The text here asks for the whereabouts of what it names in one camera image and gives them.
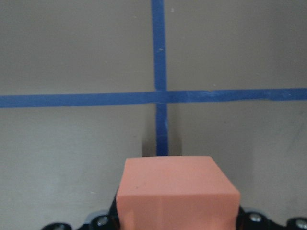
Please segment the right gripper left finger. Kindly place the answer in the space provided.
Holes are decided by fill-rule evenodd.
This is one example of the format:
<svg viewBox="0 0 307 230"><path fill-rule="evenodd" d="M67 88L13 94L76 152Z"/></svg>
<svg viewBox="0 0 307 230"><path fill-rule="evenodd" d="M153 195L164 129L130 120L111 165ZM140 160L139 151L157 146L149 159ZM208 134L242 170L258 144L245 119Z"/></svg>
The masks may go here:
<svg viewBox="0 0 307 230"><path fill-rule="evenodd" d="M53 222L45 225L42 230L119 230L120 222L117 211L117 203L114 198L108 210L93 212L87 216L84 223L73 228L71 224L65 222Z"/></svg>

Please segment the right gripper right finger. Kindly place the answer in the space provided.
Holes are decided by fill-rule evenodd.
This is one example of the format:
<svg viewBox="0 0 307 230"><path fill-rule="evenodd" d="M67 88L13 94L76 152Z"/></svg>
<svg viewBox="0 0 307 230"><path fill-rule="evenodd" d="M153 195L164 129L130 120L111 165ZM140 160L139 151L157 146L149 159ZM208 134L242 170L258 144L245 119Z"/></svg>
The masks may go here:
<svg viewBox="0 0 307 230"><path fill-rule="evenodd" d="M285 225L278 224L261 212L239 207L236 219L237 230L306 230L306 217L293 217Z"/></svg>

